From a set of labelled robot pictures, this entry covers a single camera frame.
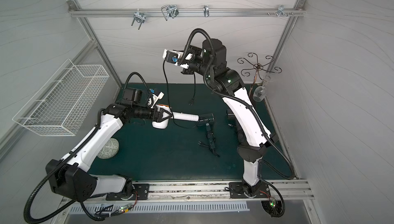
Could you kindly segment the white hair dryer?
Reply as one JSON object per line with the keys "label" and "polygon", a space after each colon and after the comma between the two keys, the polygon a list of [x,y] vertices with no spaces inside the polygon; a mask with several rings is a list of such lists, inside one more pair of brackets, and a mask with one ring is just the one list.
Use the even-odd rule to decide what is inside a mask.
{"label": "white hair dryer", "polygon": [[[166,105],[155,105],[155,106],[168,107]],[[193,114],[172,112],[172,118],[171,119],[197,122],[199,120],[199,116],[198,115],[193,115]],[[170,119],[167,119],[167,120],[165,120],[163,122],[153,122],[152,121],[152,126],[154,128],[156,128],[156,129],[165,129],[168,126],[169,120]]]}

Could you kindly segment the dark green hair dryer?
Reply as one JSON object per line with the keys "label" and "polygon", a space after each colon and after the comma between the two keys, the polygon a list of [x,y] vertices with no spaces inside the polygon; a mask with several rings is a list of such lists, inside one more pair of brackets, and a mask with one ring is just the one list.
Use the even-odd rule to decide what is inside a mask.
{"label": "dark green hair dryer", "polygon": [[197,125],[203,126],[205,128],[206,138],[208,140],[207,144],[199,141],[198,145],[208,148],[211,151],[211,153],[214,154],[215,141],[216,141],[216,137],[213,133],[213,128],[212,128],[212,126],[214,125],[214,115],[212,113],[200,115]]}

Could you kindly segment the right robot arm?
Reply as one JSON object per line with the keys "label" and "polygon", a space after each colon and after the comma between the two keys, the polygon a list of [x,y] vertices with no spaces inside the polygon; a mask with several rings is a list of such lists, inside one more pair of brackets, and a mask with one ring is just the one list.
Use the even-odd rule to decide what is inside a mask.
{"label": "right robot arm", "polygon": [[[259,193],[268,199],[264,210],[273,218],[282,217],[286,210],[283,195],[277,187],[261,175],[261,166],[267,165],[281,177],[292,180],[294,167],[289,158],[275,145],[270,130],[264,125],[253,106],[239,73],[227,67],[226,47],[218,39],[212,39],[200,28],[194,29],[182,51],[163,56],[169,63],[182,67],[183,74],[200,74],[205,86],[221,97],[235,117],[239,144],[237,152],[244,162],[242,190],[228,188],[229,192],[255,198]],[[287,164],[290,174],[285,175],[263,157],[268,149],[274,150]]]}

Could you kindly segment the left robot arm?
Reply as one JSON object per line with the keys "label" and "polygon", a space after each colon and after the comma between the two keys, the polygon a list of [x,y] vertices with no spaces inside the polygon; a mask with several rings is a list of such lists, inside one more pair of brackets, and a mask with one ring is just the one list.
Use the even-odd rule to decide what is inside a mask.
{"label": "left robot arm", "polygon": [[[110,138],[132,118],[149,119],[162,123],[173,117],[157,104],[164,94],[147,89],[147,102],[139,104],[138,90],[124,86],[120,101],[100,109],[93,129],[60,160],[51,160],[46,166],[46,176],[39,182],[27,199],[23,217],[28,224],[41,224],[60,214],[70,205],[78,202],[85,214],[96,222],[104,221],[108,215],[90,213],[84,202],[93,197],[118,194],[122,200],[137,198],[132,179],[126,176],[93,176],[88,173],[93,161]],[[34,218],[31,214],[33,201],[43,186],[49,183],[51,191],[70,201],[47,216]]]}

